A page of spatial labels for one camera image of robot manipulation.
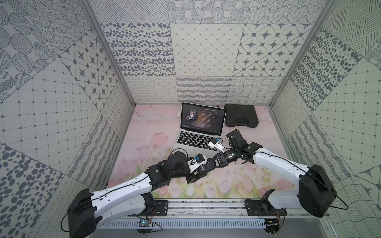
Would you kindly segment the black wireless mouse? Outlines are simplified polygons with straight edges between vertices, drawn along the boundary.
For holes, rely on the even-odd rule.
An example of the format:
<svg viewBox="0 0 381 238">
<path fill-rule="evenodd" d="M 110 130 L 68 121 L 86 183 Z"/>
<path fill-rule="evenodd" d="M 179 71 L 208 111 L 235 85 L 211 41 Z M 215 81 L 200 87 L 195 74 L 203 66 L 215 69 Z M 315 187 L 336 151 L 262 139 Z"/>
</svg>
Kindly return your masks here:
<svg viewBox="0 0 381 238">
<path fill-rule="evenodd" d="M 212 170 L 214 170 L 216 168 L 216 164 L 214 161 L 212 162 L 207 162 L 203 165 L 201 165 L 197 171 L 200 172 L 200 173 L 206 173 L 208 174 L 209 172 L 211 172 Z"/>
</svg>

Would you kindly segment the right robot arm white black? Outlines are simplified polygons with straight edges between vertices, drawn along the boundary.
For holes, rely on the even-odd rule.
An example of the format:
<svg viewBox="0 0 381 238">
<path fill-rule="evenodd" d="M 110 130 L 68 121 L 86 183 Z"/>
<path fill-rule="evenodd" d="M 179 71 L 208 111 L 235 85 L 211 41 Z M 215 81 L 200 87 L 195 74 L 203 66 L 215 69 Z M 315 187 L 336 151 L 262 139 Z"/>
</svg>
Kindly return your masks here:
<svg viewBox="0 0 381 238">
<path fill-rule="evenodd" d="M 291 190 L 268 190 L 262 201 L 272 208 L 304 209 L 321 218 L 333 207 L 333 202 L 340 198 L 321 166 L 299 164 L 273 154 L 255 142 L 248 144 L 238 130 L 227 134 L 227 138 L 230 149 L 222 145 L 221 138 L 212 139 L 208 144 L 210 148 L 219 150 L 214 156 L 217 165 L 225 167 L 242 159 L 281 175 L 295 186 Z"/>
</svg>

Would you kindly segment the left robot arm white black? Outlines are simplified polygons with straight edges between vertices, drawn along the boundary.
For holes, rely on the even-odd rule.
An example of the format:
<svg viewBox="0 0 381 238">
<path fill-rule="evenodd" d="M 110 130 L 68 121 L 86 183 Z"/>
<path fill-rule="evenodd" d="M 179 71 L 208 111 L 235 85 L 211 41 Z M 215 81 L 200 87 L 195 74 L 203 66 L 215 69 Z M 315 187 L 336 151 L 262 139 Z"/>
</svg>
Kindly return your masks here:
<svg viewBox="0 0 381 238">
<path fill-rule="evenodd" d="M 192 158 L 182 152 L 171 154 L 168 159 L 150 166 L 145 172 L 124 183 L 100 191 L 81 190 L 67 209 L 68 229 L 71 238 L 85 238 L 92 234 L 101 222 L 125 215 L 132 209 L 125 206 L 132 198 L 150 194 L 153 190 L 167 186 L 171 179 L 186 178 L 194 183 L 207 175 L 215 163 L 204 155 Z"/>
</svg>

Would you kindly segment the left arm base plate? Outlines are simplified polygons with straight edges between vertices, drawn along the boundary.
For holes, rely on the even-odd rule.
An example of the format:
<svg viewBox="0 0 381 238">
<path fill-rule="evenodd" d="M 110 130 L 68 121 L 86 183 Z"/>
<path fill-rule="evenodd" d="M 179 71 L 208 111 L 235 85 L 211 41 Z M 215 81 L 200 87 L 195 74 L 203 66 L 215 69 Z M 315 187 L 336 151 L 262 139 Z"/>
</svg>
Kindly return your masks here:
<svg viewBox="0 0 381 238">
<path fill-rule="evenodd" d="M 139 216 L 167 216 L 168 206 L 168 200 L 153 200 L 146 202 L 145 208 Z"/>
</svg>

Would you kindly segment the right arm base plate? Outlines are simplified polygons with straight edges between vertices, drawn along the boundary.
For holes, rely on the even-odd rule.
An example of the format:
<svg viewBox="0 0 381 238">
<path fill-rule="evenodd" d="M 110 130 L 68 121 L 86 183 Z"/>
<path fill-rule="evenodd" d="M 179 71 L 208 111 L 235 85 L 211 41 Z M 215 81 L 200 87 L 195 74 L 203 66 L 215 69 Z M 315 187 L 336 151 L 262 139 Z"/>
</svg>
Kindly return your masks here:
<svg viewBox="0 0 381 238">
<path fill-rule="evenodd" d="M 261 200 L 245 199 L 243 202 L 248 216 L 287 216 L 285 208 L 275 209 L 269 202 Z"/>
</svg>

